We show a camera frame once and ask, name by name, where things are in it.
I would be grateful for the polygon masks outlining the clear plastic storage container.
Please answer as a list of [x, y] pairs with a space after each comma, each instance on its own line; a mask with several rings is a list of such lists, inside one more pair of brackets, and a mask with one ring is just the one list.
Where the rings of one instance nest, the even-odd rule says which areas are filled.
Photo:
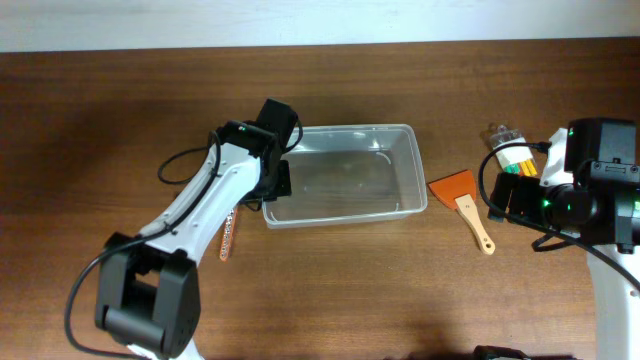
[[291, 195], [262, 206], [271, 229], [399, 220], [428, 205], [420, 150], [406, 124], [305, 127], [283, 159]]

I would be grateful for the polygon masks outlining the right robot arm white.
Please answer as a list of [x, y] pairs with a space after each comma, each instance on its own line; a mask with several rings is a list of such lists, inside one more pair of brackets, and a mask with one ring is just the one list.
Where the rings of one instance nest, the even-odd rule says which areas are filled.
[[490, 218], [541, 232], [537, 253], [585, 251], [595, 298], [597, 356], [639, 356], [639, 166], [636, 124], [592, 117], [571, 121], [532, 144], [547, 162], [538, 178], [497, 176], [479, 194]]

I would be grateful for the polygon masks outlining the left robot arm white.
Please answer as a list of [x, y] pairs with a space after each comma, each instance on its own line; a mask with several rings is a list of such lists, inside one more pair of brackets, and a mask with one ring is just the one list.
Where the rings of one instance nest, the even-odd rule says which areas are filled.
[[143, 359], [197, 359], [198, 265], [232, 210], [291, 193], [296, 112], [267, 100], [256, 120], [215, 130], [203, 165], [169, 207], [134, 237], [115, 233], [100, 262], [95, 324]]

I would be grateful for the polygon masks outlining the orange scraper with wooden handle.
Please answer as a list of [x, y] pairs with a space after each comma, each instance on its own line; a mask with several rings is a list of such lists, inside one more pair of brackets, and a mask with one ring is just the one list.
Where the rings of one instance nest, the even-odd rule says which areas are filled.
[[473, 173], [470, 170], [463, 170], [432, 181], [428, 187], [443, 205], [455, 210], [464, 219], [474, 234], [480, 251], [485, 255], [492, 255], [496, 246], [479, 216]]

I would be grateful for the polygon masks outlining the clear case of screwdrivers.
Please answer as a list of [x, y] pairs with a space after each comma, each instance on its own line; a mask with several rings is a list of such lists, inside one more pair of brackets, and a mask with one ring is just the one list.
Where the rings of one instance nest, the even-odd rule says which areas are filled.
[[488, 129], [481, 133], [481, 138], [491, 149], [514, 144], [514, 147], [508, 147], [495, 154], [504, 172], [530, 177], [538, 175], [533, 154], [529, 147], [524, 146], [526, 140], [520, 130], [502, 124], [490, 124]]

